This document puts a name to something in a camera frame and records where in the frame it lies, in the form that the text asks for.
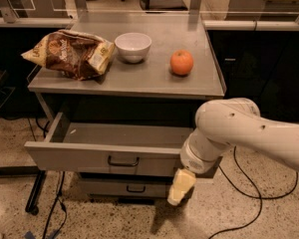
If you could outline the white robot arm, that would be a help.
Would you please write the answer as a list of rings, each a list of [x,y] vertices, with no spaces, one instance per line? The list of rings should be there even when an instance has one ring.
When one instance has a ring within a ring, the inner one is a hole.
[[[251,100],[213,100],[195,114],[195,130],[183,143],[183,168],[175,175],[167,202],[178,205],[199,174],[209,171],[233,146],[258,151],[299,172],[299,124],[264,119]]]

